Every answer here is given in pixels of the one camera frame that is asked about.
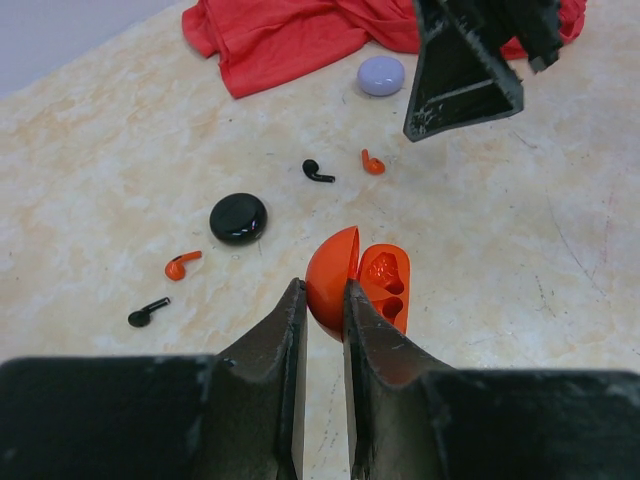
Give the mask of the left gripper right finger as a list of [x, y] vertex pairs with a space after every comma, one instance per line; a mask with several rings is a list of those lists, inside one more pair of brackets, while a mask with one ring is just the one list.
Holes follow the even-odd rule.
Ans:
[[442, 432], [451, 413], [435, 388], [464, 383], [467, 372], [401, 333], [355, 280], [345, 287], [343, 352], [352, 478], [469, 478], [465, 444]]

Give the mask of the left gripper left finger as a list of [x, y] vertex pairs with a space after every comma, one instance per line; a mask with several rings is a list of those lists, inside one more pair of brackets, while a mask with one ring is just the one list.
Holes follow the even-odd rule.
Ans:
[[306, 285], [295, 278], [264, 319], [215, 357], [194, 478], [302, 478], [306, 367]]

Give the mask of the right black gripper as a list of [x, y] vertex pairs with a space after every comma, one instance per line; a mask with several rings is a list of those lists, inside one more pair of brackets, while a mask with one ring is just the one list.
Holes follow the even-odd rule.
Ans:
[[501, 53], [511, 38], [535, 73], [559, 59], [558, 1], [417, 1], [415, 10], [421, 47], [404, 122], [412, 142], [523, 110], [521, 80]]

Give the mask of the purple earbud charging case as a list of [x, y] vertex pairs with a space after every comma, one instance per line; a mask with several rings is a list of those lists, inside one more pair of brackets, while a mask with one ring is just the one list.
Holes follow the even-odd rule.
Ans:
[[404, 84], [402, 63], [389, 56], [374, 56], [361, 63], [357, 72], [359, 88], [375, 97], [386, 97], [398, 92]]

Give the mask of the red earbud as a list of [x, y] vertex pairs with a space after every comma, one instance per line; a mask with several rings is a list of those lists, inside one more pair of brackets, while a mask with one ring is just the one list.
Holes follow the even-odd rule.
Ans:
[[180, 281], [186, 276], [185, 264], [191, 261], [199, 260], [202, 257], [201, 251], [193, 251], [185, 254], [181, 254], [172, 260], [170, 260], [165, 268], [165, 276], [174, 282]]
[[385, 164], [376, 157], [372, 157], [367, 149], [361, 151], [361, 163], [363, 169], [371, 175], [381, 175], [385, 173]]

